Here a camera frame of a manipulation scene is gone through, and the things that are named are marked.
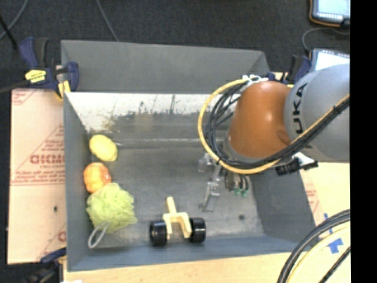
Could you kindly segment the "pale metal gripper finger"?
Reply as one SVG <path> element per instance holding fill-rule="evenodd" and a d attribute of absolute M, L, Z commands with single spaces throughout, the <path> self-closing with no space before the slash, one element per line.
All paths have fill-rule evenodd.
<path fill-rule="evenodd" d="M 210 178 L 207 182 L 203 202 L 200 205 L 202 212 L 214 212 L 218 199 L 220 198 L 221 178 Z"/>
<path fill-rule="evenodd" d="M 198 160 L 197 170 L 199 173 L 204 173 L 208 168 L 211 168 L 212 171 L 215 172 L 217 169 L 217 163 L 210 154 L 205 153 Z"/>

